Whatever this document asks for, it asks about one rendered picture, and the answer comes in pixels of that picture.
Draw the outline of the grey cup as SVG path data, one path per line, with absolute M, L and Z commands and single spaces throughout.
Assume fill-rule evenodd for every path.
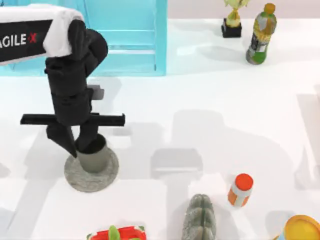
M 76 142 L 77 159 L 84 171 L 88 173 L 97 174 L 102 172 L 108 164 L 106 138 L 97 134 L 96 139 L 88 146 L 80 147 L 78 141 Z

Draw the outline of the pale grey rounded box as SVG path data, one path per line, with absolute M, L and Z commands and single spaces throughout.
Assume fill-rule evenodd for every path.
M 88 85 L 87 88 L 92 100 L 102 100 L 104 98 L 105 90 L 100 85 Z

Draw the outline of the grey round coaster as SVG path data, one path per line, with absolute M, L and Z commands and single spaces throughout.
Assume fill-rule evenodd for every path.
M 119 160 L 110 148 L 103 156 L 107 160 L 106 168 L 99 173 L 89 173 L 83 170 L 78 159 L 70 155 L 64 164 L 64 177 L 69 185 L 79 192 L 94 193 L 112 184 L 119 172 Z

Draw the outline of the red plant pot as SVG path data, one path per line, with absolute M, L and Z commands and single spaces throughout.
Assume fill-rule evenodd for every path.
M 147 235 L 143 226 L 117 228 L 111 225 L 107 230 L 89 233 L 86 240 L 147 240 Z

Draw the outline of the grey loaf-shaped object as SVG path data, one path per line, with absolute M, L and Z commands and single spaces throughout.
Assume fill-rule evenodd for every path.
M 195 194 L 185 212 L 181 240 L 216 240 L 215 212 L 206 194 Z

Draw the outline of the orange and white bottle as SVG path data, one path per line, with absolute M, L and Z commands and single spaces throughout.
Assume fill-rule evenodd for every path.
M 230 204 L 236 208 L 241 208 L 246 205 L 252 193 L 253 184 L 254 180 L 249 174 L 238 174 L 227 195 Z

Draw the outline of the gold trophy with black base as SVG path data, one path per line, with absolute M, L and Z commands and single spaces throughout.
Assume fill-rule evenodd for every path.
M 223 0 L 225 6 L 232 8 L 231 13 L 223 19 L 221 32 L 223 38 L 240 38 L 242 36 L 242 24 L 238 10 L 247 6 L 250 0 Z

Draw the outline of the green bottle with yellow cap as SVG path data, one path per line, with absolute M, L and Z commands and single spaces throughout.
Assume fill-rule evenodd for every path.
M 246 60 L 252 65 L 260 65 L 266 60 L 268 46 L 277 26 L 275 10 L 273 3 L 267 3 L 254 20 L 251 42 L 246 51 Z

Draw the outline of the yellow orange-rimmed round container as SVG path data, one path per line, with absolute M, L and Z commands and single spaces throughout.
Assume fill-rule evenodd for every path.
M 294 215 L 272 240 L 320 240 L 320 223 L 307 215 Z

